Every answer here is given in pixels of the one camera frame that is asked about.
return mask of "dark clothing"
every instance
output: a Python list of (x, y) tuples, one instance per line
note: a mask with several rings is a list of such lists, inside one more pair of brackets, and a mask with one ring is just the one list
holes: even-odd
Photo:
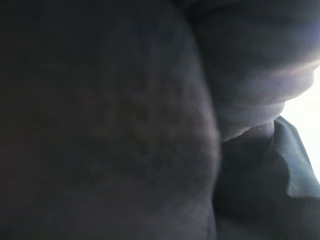
[(272, 125), (222, 146), (218, 239), (320, 239), (320, 184), (297, 130), (282, 117)]

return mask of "cloth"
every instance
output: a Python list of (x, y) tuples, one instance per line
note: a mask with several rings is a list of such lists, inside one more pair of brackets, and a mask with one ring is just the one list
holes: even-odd
[(320, 184), (290, 123), (279, 117), (222, 149), (218, 239), (320, 238)]

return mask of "skin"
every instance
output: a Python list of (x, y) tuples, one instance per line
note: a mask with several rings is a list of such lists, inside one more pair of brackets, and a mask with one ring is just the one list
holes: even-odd
[(6, 56), (19, 49), (2, 72), (1, 239), (215, 238), (220, 139), (176, 8), (16, 7)]

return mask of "dark fabric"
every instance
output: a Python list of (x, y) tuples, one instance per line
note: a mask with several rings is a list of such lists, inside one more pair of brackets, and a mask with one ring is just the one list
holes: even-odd
[(218, 239), (320, 239), (320, 184), (290, 123), (280, 117), (224, 143), (222, 159)]

